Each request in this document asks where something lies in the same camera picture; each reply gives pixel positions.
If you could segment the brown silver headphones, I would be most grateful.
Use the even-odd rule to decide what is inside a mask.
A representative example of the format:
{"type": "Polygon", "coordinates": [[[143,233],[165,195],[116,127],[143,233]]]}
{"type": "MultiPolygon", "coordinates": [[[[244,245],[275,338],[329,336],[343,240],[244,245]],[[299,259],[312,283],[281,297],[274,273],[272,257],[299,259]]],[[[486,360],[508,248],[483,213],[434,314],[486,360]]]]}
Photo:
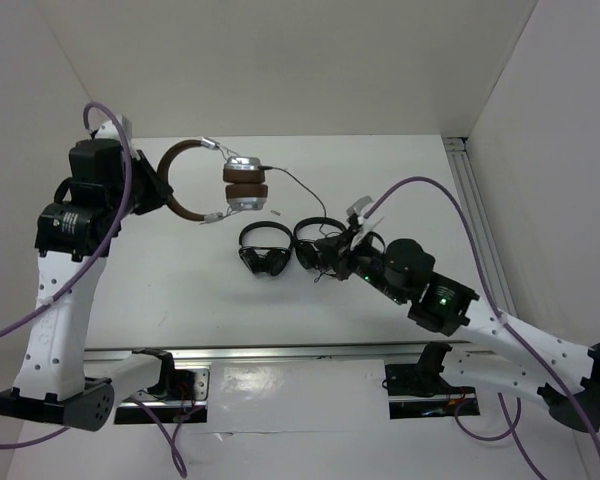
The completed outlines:
{"type": "Polygon", "coordinates": [[[187,139],[171,146],[162,156],[157,167],[157,176],[169,182],[169,170],[178,155],[194,148],[206,148],[219,151],[224,159],[223,182],[227,209],[225,212],[196,213],[185,208],[171,194],[166,206],[178,217],[201,224],[212,224],[232,215],[246,211],[260,211],[268,198],[268,186],[265,184],[265,166],[257,157],[242,156],[226,148],[221,143],[207,138],[187,139]]]}

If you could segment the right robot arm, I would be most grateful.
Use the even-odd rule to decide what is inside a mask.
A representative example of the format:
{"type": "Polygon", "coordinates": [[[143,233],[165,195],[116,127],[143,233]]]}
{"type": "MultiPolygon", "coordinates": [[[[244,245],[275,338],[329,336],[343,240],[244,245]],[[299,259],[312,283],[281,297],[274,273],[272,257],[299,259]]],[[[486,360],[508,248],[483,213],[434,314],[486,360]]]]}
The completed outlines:
{"type": "Polygon", "coordinates": [[[376,249],[352,234],[320,239],[315,247],[340,280],[357,275],[398,305],[419,327],[481,346],[489,358],[450,345],[425,348],[416,379],[428,392],[492,388],[527,399],[558,423],[581,432],[600,428],[600,343],[585,346],[542,331],[510,314],[496,314],[473,289],[438,274],[435,259],[411,239],[376,249]]]}

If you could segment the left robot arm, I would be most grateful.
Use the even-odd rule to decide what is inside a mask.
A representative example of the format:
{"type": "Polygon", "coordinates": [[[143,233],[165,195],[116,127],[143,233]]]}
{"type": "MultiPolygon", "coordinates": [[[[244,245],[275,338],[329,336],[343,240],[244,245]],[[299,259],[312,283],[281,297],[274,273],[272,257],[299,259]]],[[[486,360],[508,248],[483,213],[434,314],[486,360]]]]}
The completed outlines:
{"type": "Polygon", "coordinates": [[[127,398],[176,390],[173,356],[132,351],[100,378],[84,371],[91,309],[110,243],[130,214],[163,206],[170,188],[143,155],[116,139],[88,139],[69,152],[71,175],[37,221],[38,297],[25,356],[0,392],[0,416],[97,431],[127,398]]]}

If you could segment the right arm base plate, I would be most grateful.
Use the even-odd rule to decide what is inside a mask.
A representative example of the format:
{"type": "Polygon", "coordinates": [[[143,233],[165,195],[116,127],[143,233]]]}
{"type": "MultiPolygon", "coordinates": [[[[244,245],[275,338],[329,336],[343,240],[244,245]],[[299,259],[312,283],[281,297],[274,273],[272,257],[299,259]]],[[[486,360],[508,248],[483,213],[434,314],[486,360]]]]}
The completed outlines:
{"type": "Polygon", "coordinates": [[[382,387],[392,420],[453,417],[457,406],[461,416],[480,414],[474,388],[450,386],[416,364],[386,364],[382,387]]]}

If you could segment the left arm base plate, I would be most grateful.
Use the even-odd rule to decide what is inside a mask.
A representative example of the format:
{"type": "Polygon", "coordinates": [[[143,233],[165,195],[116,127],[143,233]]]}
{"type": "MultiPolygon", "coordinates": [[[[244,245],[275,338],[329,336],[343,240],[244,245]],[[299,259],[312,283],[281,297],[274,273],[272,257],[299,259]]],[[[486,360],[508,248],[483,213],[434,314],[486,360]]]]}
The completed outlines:
{"type": "Polygon", "coordinates": [[[145,405],[163,424],[178,424],[183,416],[185,424],[207,422],[210,368],[194,366],[177,368],[174,384],[166,393],[150,393],[140,390],[124,400],[116,409],[113,423],[116,425],[146,425],[153,420],[135,403],[145,405]]]}

